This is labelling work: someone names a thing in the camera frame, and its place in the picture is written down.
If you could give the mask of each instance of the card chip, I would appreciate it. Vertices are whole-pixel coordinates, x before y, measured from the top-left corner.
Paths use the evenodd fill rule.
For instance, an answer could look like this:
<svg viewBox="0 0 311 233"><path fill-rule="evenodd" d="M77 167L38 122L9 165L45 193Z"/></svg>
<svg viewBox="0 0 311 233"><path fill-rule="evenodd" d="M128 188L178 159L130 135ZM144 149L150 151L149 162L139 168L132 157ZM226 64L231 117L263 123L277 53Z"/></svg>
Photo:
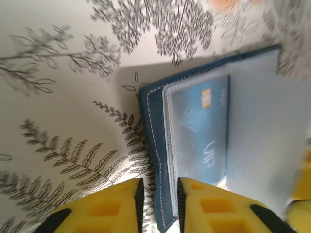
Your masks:
<svg viewBox="0 0 311 233"><path fill-rule="evenodd" d="M210 106L211 102L211 91L210 89L202 91L202 108Z"/></svg>

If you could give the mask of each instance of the blue leather wallet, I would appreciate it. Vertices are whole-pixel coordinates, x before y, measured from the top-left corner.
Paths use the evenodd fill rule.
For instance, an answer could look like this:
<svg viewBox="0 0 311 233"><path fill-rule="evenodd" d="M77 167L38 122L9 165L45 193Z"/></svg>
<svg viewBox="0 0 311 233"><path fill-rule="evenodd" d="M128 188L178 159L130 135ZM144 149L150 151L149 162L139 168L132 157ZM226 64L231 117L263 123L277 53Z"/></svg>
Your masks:
<svg viewBox="0 0 311 233"><path fill-rule="evenodd" d="M170 192L163 110L163 88L173 82L190 79L197 75L220 68L228 63L243 61L244 59L252 58L273 50L279 51L280 45L274 45L245 54L226 57L210 64L190 69L151 83L140 90L138 100L141 119L149 156L155 166L155 218L158 224L158 229L162 233L166 232L166 230L178 219L178 216L175 216L173 213L172 196ZM207 111L204 114L206 124L208 125L209 118L213 113ZM186 128L191 128L187 121L181 122L181 124Z"/></svg>

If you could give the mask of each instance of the wallpaper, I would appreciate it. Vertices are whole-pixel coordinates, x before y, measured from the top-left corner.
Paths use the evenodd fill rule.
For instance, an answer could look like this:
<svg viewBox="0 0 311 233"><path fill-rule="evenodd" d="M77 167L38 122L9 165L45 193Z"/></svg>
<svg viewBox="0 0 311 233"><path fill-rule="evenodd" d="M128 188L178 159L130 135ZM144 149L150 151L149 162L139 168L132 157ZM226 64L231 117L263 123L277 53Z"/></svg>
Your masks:
<svg viewBox="0 0 311 233"><path fill-rule="evenodd" d="M0 233L31 232L58 206L155 174L144 85L281 43L279 72L311 78L308 0L0 0ZM178 222L170 232L176 232Z"/></svg>

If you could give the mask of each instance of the blue credit card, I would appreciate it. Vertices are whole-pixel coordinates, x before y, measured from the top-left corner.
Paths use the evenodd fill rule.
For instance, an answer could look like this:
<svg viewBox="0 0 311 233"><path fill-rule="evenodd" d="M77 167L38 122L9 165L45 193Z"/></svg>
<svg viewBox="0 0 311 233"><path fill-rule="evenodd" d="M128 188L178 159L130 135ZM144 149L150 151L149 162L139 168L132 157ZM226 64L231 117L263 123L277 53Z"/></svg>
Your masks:
<svg viewBox="0 0 311 233"><path fill-rule="evenodd" d="M172 94L174 160L180 177L217 184L225 175L229 76Z"/></svg>

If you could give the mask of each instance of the wallet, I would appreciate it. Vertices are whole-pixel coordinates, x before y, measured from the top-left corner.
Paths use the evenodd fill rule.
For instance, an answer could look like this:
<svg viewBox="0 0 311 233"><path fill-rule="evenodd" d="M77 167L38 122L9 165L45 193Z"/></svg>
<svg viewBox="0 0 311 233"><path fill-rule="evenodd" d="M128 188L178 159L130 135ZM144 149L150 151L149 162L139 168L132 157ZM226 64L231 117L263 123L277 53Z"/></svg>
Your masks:
<svg viewBox="0 0 311 233"><path fill-rule="evenodd" d="M226 57L140 90L161 232L178 219L179 177L225 182L282 216L303 160L311 83L277 76L280 51Z"/></svg>

